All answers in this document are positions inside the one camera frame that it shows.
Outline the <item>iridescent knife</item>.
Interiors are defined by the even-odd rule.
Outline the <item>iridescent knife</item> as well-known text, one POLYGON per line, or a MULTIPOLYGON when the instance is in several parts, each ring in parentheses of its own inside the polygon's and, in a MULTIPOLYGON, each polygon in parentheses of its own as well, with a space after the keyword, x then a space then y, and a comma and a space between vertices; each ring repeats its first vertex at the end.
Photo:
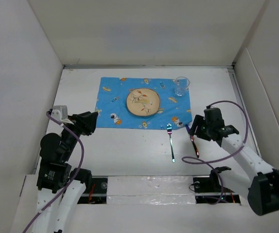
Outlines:
POLYGON ((199 155, 199 150, 198 150, 198 148, 197 148, 197 146, 196 146, 196 144, 195 144, 194 137, 190 134, 190 128, 189 128, 188 125, 185 125, 185 128, 186 128, 186 131, 187 131, 187 133, 188 133, 188 136, 189 136, 189 138, 190 138, 190 140, 191 140, 191 143, 192 143, 192 145, 193 145, 193 148, 194 148, 196 157, 199 158, 199 156, 200 156, 200 155, 199 155))

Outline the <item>iridescent fork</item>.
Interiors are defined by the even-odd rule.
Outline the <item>iridescent fork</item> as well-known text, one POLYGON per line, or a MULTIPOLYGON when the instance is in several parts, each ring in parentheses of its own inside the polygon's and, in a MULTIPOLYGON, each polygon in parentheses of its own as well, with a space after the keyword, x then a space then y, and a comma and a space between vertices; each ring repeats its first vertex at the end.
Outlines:
POLYGON ((169 141, 170 141, 170 147, 171 147, 171 156, 172 156, 172 162, 175 162, 174 157, 174 150, 173 150, 173 141, 172 141, 172 125, 171 123, 167 124, 167 134, 169 135, 169 141))

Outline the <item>blue space-print cloth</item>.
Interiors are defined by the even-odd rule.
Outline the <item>blue space-print cloth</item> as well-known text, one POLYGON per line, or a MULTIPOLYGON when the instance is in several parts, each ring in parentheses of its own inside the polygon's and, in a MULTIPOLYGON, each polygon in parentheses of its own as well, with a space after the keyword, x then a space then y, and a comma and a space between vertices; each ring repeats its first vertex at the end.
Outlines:
POLYGON ((95 110, 97 127, 164 130, 171 123, 177 130, 192 122, 190 95, 177 96, 171 79, 102 77, 95 110), (135 116, 126 107, 130 89, 149 88, 159 94, 159 110, 152 116, 135 116))

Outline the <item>clear plastic cup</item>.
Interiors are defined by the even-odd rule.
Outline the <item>clear plastic cup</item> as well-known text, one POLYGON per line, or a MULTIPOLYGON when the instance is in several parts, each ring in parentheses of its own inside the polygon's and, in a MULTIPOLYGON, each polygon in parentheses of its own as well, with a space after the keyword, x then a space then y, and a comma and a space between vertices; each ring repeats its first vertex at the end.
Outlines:
POLYGON ((177 77, 174 81, 175 87, 174 87, 174 92, 177 96, 183 96, 187 93, 190 81, 187 77, 177 77))

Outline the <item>beige bird-pattern plate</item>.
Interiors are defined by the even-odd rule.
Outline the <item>beige bird-pattern plate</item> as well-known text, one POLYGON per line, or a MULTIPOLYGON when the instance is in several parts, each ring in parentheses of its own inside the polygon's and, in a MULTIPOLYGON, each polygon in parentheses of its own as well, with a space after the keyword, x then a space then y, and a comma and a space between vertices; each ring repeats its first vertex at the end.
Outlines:
POLYGON ((126 98, 127 110, 138 117, 148 117, 156 114, 160 103, 159 94, 149 88, 130 89, 126 98))

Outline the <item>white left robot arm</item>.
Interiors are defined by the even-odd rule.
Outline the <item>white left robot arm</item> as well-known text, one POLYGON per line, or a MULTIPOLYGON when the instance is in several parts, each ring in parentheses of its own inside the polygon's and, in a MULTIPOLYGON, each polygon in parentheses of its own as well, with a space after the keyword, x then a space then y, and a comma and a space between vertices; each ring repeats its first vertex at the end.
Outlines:
POLYGON ((94 133, 98 112, 69 116, 66 106, 57 106, 46 116, 63 130, 40 141, 37 213, 28 226, 33 233, 65 233, 78 200, 92 188, 91 171, 81 168, 85 151, 80 137, 94 133))

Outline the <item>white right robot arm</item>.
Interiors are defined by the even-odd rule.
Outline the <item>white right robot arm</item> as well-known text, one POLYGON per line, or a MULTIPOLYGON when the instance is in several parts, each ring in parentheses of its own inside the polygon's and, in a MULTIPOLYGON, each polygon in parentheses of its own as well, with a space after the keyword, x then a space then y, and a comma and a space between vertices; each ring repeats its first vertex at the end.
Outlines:
POLYGON ((214 141, 233 155, 247 174, 243 177, 231 168, 217 167, 217 175, 211 174, 209 186, 214 191, 226 187, 244 197, 253 212, 259 216, 279 210, 279 169, 264 161, 239 135, 232 125, 225 125, 219 108, 207 108, 204 115, 196 115, 190 134, 214 141))

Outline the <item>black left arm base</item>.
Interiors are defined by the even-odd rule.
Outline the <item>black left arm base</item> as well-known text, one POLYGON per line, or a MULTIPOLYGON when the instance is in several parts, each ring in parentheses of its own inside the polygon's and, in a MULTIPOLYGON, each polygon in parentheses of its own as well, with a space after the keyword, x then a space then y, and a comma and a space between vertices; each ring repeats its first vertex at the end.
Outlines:
POLYGON ((78 204, 106 204, 108 177, 93 177, 91 186, 78 200, 78 204))

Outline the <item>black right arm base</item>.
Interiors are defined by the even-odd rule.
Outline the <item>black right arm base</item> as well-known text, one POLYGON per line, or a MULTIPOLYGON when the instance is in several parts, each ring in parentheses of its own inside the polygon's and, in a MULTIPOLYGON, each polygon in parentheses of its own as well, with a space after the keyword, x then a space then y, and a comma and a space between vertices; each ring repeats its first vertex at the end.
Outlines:
POLYGON ((221 188, 220 179, 214 169, 209 175, 194 176, 189 190, 194 192, 196 204, 236 203, 241 205, 238 194, 226 187, 221 188))

